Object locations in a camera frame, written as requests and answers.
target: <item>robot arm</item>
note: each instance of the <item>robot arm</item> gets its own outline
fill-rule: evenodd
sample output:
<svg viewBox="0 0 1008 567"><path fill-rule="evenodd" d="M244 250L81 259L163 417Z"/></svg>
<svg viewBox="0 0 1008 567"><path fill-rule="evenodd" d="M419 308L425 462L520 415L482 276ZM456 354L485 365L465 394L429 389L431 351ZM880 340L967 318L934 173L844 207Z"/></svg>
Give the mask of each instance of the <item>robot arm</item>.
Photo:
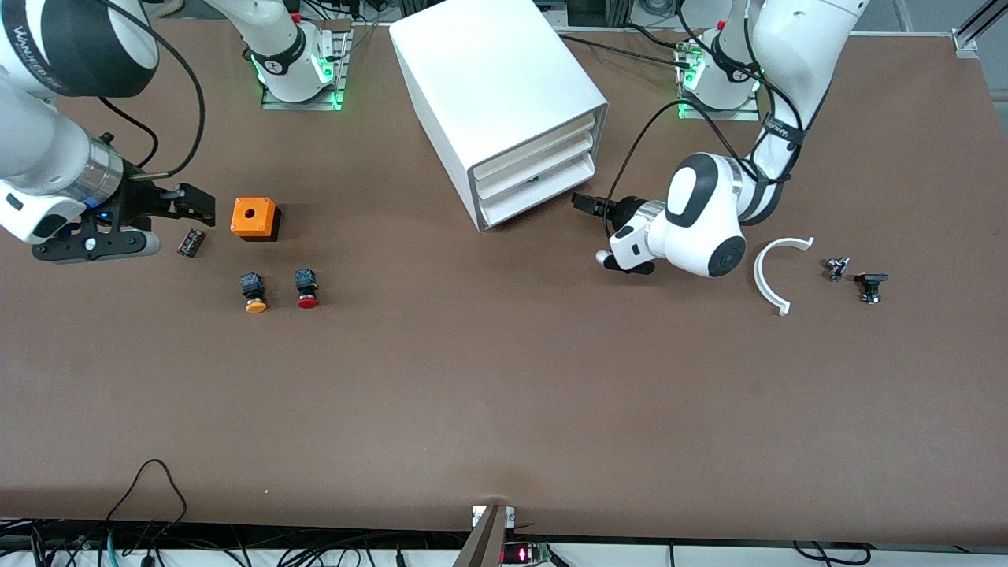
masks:
<svg viewBox="0 0 1008 567"><path fill-rule="evenodd" d="M744 14L740 5L746 4L747 0L735 0L733 15ZM619 209L619 214L609 215L616 228L610 238L611 251L600 251L596 260L628 273L649 273L650 262L656 258L705 277L734 269L746 249L741 226L762 222L776 208L847 37L867 4L860 0L767 0L759 10L751 42L765 77L786 100L771 94L773 111L752 153L743 162L711 153L687 157L676 167L664 202L624 200L613 205L595 200L596 211ZM727 80L724 86L729 95L738 89ZM588 210L578 205L577 198L576 206Z"/></svg>
<svg viewBox="0 0 1008 567"><path fill-rule="evenodd" d="M144 20L137 0L112 1ZM149 33L99 0L0 0L0 224L58 262L156 252L150 216L213 226L213 197L133 181L142 172L111 138L51 105L55 95L140 93L157 68Z"/></svg>
<svg viewBox="0 0 1008 567"><path fill-rule="evenodd" d="M281 0L207 0L238 28L259 80L283 102L302 102L333 82L333 33L294 23Z"/></svg>

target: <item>floor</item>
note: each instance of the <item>floor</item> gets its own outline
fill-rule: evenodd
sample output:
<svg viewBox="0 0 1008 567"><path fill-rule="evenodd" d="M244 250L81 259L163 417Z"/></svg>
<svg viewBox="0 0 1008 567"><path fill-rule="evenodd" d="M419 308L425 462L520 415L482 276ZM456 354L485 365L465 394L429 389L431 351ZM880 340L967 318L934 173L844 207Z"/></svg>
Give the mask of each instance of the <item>floor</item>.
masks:
<svg viewBox="0 0 1008 567"><path fill-rule="evenodd" d="M985 0L874 0L861 21L859 31L949 31L962 24ZM728 13L731 0L688 0L683 4L683 16L692 27L711 27ZM186 0L177 14L180 17L219 18L220 14L203 0ZM391 8L381 14L382 21L397 19L398 11ZM631 19L646 26L677 25L675 18L646 13L635 1ZM994 107L1001 117L1008 137L1008 18L1002 18L980 38L980 64L987 78Z"/></svg>

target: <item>green led light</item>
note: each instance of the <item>green led light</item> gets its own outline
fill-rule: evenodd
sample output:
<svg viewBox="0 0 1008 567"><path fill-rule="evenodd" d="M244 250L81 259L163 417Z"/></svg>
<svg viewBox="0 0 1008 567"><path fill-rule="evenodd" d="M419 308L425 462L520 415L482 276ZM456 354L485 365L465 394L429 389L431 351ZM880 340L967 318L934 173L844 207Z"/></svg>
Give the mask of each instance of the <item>green led light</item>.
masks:
<svg viewBox="0 0 1008 567"><path fill-rule="evenodd" d="M255 68L255 76L259 80L259 85L265 85L266 80L262 78L262 68L259 67L259 64L254 59L252 60L252 67Z"/></svg>
<svg viewBox="0 0 1008 567"><path fill-rule="evenodd" d="M697 58L697 64L689 68L685 76L682 78L682 86L690 91L697 88L700 83L700 76L704 74L704 70L707 69L707 62L704 58Z"/></svg>
<svg viewBox="0 0 1008 567"><path fill-rule="evenodd" d="M320 81L329 83L333 80L333 64L324 58L311 58L311 65L316 68L316 73L319 74Z"/></svg>
<svg viewBox="0 0 1008 567"><path fill-rule="evenodd" d="M329 103L333 105L333 110L343 110L343 91L330 93Z"/></svg>

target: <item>orange box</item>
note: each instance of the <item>orange box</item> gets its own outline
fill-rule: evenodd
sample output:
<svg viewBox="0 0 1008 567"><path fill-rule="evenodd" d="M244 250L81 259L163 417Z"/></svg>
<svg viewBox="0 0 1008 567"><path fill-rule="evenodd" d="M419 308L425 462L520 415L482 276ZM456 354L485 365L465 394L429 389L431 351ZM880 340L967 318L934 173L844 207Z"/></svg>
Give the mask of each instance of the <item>orange box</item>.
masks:
<svg viewBox="0 0 1008 567"><path fill-rule="evenodd" d="M248 242L276 242L280 209L268 197L239 197L231 215L231 232Z"/></svg>

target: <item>white semicircular piece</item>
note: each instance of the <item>white semicircular piece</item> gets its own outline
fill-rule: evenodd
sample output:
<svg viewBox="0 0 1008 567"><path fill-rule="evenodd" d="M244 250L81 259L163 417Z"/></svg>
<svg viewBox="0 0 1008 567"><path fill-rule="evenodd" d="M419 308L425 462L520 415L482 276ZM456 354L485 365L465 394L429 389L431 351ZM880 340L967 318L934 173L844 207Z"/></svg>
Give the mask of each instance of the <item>white semicircular piece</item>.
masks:
<svg viewBox="0 0 1008 567"><path fill-rule="evenodd" d="M790 246L791 248L797 248L802 252L807 250L814 242L815 239L808 237L808 240L802 240L800 238L781 238L779 240L774 240L767 244L763 250L756 256L756 265L753 267L753 274L756 277L756 287L759 288L763 297L766 301L772 303L780 309L778 315L781 317L787 315L791 310L791 303L785 301L783 298L773 293L770 286L766 282L766 277L763 275L763 258L766 257L766 253L777 246Z"/></svg>

